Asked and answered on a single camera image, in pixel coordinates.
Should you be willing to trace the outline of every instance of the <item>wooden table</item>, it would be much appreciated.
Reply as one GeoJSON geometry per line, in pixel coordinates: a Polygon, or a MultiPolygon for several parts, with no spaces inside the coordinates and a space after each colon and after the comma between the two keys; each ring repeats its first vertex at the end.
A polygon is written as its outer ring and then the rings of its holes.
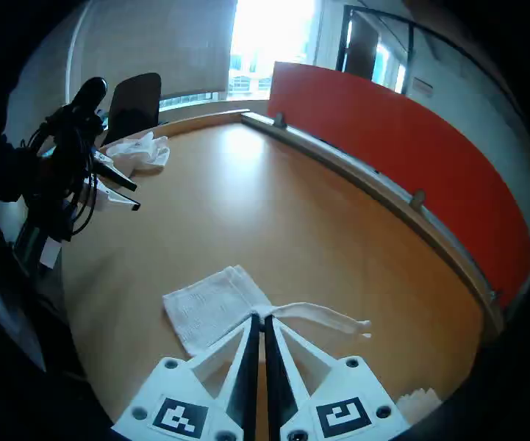
{"type": "MultiPolygon", "coordinates": [[[[98,212],[63,249],[71,330],[110,417],[162,356],[187,358],[161,296],[236,264],[273,304],[308,301],[372,320],[371,340],[332,355],[363,356],[392,398],[419,387],[449,396],[470,371],[483,322],[458,275],[368,194],[234,121],[155,130],[171,135],[171,157],[162,173],[135,178],[140,211],[98,212]]],[[[257,439],[267,424],[263,373],[257,439]]]]}

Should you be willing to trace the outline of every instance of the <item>red panel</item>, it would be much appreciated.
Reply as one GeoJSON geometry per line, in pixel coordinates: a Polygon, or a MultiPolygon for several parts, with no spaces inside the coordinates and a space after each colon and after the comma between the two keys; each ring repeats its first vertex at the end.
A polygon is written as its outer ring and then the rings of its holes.
{"type": "Polygon", "coordinates": [[[530,271],[530,236],[508,187],[453,126],[385,87],[338,71],[278,62],[268,114],[325,140],[388,176],[461,241],[501,305],[530,271]]]}

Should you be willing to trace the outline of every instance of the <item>door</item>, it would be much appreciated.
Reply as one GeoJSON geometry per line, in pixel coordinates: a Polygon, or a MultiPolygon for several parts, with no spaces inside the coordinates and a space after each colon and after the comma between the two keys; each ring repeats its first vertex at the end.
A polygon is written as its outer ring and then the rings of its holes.
{"type": "Polygon", "coordinates": [[[351,16],[351,40],[346,49],[344,72],[371,80],[379,33],[360,14],[351,16]]]}

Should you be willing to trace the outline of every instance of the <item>chair backrest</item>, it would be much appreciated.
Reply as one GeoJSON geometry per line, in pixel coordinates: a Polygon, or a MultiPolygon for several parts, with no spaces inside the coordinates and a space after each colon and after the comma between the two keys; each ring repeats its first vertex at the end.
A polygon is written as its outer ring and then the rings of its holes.
{"type": "Polygon", "coordinates": [[[160,75],[143,73],[115,86],[104,145],[158,125],[160,75]]]}

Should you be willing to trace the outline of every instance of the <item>window blind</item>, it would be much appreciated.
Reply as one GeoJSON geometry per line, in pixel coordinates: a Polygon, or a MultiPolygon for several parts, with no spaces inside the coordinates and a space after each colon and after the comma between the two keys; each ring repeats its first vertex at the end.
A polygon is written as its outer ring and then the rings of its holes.
{"type": "Polygon", "coordinates": [[[91,0],[72,53],[71,99],[92,76],[113,90],[148,72],[163,98],[226,89],[237,0],[91,0]]]}

